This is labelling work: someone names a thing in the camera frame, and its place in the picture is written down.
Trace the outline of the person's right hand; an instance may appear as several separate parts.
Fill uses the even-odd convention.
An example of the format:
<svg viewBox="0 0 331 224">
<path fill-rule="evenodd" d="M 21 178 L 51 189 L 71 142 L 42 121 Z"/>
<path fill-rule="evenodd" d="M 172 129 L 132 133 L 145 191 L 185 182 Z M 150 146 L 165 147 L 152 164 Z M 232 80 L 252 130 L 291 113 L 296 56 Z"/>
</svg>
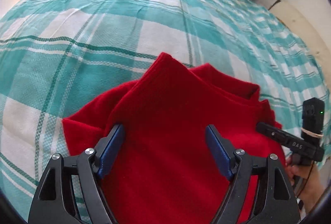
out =
<svg viewBox="0 0 331 224">
<path fill-rule="evenodd" d="M 304 188 L 299 191 L 298 198 L 303 201 L 305 213 L 308 214 L 318 202 L 325 189 L 321 184 L 317 165 L 314 163 L 312 163 L 310 167 L 294 165 L 292 163 L 292 158 L 289 157 L 285 161 L 285 171 L 289 177 L 291 185 L 295 183 L 293 179 L 294 176 L 306 180 Z"/>
</svg>

